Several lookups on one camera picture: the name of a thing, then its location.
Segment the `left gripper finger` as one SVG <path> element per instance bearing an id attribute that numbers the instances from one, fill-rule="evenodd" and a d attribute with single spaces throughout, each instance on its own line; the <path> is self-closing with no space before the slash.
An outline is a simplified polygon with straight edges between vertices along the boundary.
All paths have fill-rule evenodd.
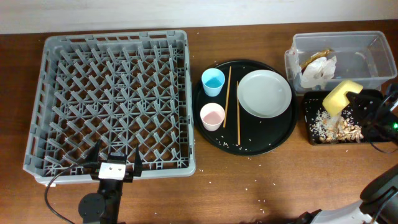
<path id="1" fill-rule="evenodd" d="M 133 176 L 140 177 L 142 175 L 142 168 L 143 168 L 143 165 L 142 165 L 141 155 L 139 152 L 139 145 L 137 145 L 135 148 Z"/>
<path id="2" fill-rule="evenodd" d="M 95 143 L 94 148 L 90 151 L 89 153 L 89 161 L 90 162 L 96 162 L 98 160 L 98 154 L 100 151 L 100 145 L 101 145 L 101 140 L 98 140 Z"/>

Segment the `yellow plastic bowl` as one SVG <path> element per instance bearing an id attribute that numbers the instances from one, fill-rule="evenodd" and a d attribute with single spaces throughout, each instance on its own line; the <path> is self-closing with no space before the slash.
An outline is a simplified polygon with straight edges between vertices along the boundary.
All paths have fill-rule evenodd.
<path id="1" fill-rule="evenodd" d="M 324 98 L 322 105 L 330 116 L 336 116 L 349 105 L 347 92 L 360 93 L 362 89 L 363 86 L 359 83 L 344 80 Z"/>

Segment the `food scraps and rice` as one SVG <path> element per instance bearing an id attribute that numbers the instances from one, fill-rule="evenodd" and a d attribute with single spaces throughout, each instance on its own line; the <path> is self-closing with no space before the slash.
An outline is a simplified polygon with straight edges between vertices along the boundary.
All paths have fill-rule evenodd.
<path id="1" fill-rule="evenodd" d="M 331 116 L 319 109 L 310 119 L 309 135 L 316 144 L 360 143 L 364 139 L 362 128 L 351 110 Z"/>

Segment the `white napkin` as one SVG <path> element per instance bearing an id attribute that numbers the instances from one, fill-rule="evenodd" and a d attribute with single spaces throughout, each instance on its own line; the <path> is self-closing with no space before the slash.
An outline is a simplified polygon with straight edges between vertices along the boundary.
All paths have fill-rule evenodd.
<path id="1" fill-rule="evenodd" d="M 313 88 L 317 85 L 324 85 L 327 80 L 331 80 L 335 75 L 336 56 L 331 59 L 320 57 L 310 64 L 304 70 L 300 85 L 302 88 Z"/>

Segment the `gold snack wrapper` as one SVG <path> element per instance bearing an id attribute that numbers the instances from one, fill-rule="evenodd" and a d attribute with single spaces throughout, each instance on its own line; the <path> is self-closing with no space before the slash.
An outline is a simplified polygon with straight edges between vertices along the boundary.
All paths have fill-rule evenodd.
<path id="1" fill-rule="evenodd" d="M 300 65 L 301 70 L 305 70 L 306 67 L 312 63 L 314 60 L 321 58 L 321 57 L 326 57 L 328 56 L 330 53 L 333 52 L 333 49 L 324 49 L 320 52 L 317 52 L 315 54 L 313 54 L 309 59 L 307 59 L 303 64 Z"/>

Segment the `pink plastic cup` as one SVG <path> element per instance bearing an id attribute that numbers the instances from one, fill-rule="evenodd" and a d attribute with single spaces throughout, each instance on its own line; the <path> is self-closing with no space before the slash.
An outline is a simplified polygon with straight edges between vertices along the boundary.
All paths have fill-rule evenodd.
<path id="1" fill-rule="evenodd" d="M 225 118 L 224 108 L 217 103 L 207 103 L 200 110 L 200 119 L 207 131 L 216 131 Z"/>

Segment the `light blue plastic cup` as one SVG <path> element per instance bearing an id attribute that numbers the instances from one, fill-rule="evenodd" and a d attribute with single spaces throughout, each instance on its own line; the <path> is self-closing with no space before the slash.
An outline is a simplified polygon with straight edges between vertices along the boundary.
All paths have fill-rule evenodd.
<path id="1" fill-rule="evenodd" d="M 225 83 L 225 75 L 217 68 L 209 68 L 202 73 L 201 82 L 205 93 L 214 97 L 221 92 Z"/>

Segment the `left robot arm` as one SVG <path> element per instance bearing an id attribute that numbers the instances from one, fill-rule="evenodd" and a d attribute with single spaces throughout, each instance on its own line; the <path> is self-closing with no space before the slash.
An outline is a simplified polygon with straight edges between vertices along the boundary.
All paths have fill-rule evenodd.
<path id="1" fill-rule="evenodd" d="M 84 168 L 91 169 L 90 176 L 99 182 L 96 193 L 85 195 L 78 206 L 83 223 L 117 223 L 123 183 L 131 183 L 142 174 L 141 156 L 136 155 L 132 171 L 127 170 L 127 155 L 112 153 L 106 161 L 98 159 L 101 142 L 86 158 Z"/>

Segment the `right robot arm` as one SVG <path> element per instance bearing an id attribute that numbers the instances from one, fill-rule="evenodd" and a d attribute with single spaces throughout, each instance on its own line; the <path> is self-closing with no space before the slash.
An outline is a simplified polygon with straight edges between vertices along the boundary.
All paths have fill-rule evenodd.
<path id="1" fill-rule="evenodd" d="M 397 85 L 386 94 L 346 80 L 332 91 L 303 99 L 305 124 L 314 145 L 397 143 Z M 296 223 L 397 223 L 397 167 L 374 179 L 360 200 L 336 210 L 305 212 Z"/>

